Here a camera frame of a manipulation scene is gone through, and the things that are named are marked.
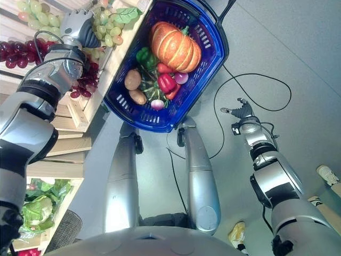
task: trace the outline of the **blue plastic shopping basket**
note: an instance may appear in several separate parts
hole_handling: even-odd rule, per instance
[[[205,10],[189,0],[156,0],[145,16],[143,23],[104,97],[104,102],[124,121],[137,128],[152,132],[170,132],[200,97],[205,87],[217,73],[229,55],[222,20],[235,1],[230,0],[220,17],[204,0],[197,0]],[[201,62],[189,73],[188,81],[163,110],[155,111],[149,103],[135,104],[126,88],[124,78],[130,69],[137,67],[136,53],[149,46],[149,32],[158,21],[167,21],[179,28],[189,26],[189,35],[201,48]]]

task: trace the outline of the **shoe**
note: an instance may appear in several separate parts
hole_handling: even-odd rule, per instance
[[[239,244],[244,243],[245,235],[245,222],[240,221],[234,225],[232,231],[228,234],[228,239],[234,248],[238,248]]]
[[[308,201],[311,202],[314,206],[318,206],[318,205],[320,205],[320,204],[323,204],[323,203],[321,202],[321,199],[320,199],[319,197],[317,197],[317,196],[312,196],[312,197],[310,197],[310,198],[308,199]]]
[[[332,186],[332,185],[334,185],[334,184],[339,182],[339,178],[336,177],[336,175],[332,172],[332,170],[328,166],[326,166],[324,164],[322,164],[319,167],[317,167],[316,168],[316,172],[330,186]]]

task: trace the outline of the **red bell pepper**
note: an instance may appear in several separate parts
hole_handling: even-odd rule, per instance
[[[158,85],[160,90],[167,94],[175,90],[176,81],[169,74],[164,73],[158,77]]]
[[[175,96],[177,95],[177,92],[180,90],[180,84],[176,84],[176,88],[173,92],[170,92],[168,94],[166,94],[166,98],[168,100],[173,100],[175,98]]]
[[[169,68],[166,64],[163,64],[162,62],[159,62],[156,66],[156,70],[163,74],[163,73],[173,73],[174,70],[172,68]]]

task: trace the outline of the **gray floor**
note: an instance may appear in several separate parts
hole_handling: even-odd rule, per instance
[[[226,1],[209,1],[223,10]],[[293,91],[290,105],[280,112],[254,106],[256,115],[276,125],[280,151],[295,168],[305,186],[305,197],[314,194],[341,214],[341,202],[316,175],[315,168],[329,165],[341,176],[341,3],[339,0],[237,0],[223,22],[230,43],[225,63],[232,74],[262,73],[288,83]],[[213,112],[214,93],[230,76],[221,69],[200,97],[190,115],[209,155],[222,143],[222,132]],[[288,91],[279,83],[255,76],[239,79],[260,104],[279,108]],[[235,82],[217,96],[216,107],[237,107],[245,97]],[[225,133],[221,153],[212,159],[222,207],[221,225],[215,234],[226,241],[233,225],[244,220],[250,255],[273,255],[272,234],[261,220],[261,205],[249,184],[253,169],[242,137],[234,137],[232,116],[218,113]],[[70,209],[83,220],[79,238],[102,232],[103,194],[111,158],[118,140],[121,120],[109,114],[85,163],[85,180]],[[136,159],[140,211],[143,217],[182,211],[166,150],[166,134],[141,131],[144,153]],[[170,147],[179,154],[176,133],[169,135]],[[186,196],[185,162],[174,157],[180,189]]]

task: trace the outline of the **pumpkin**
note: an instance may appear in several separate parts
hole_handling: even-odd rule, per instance
[[[153,54],[168,67],[188,73],[198,66],[201,49],[187,35],[189,27],[179,30],[173,24],[160,21],[151,28],[150,40]]]

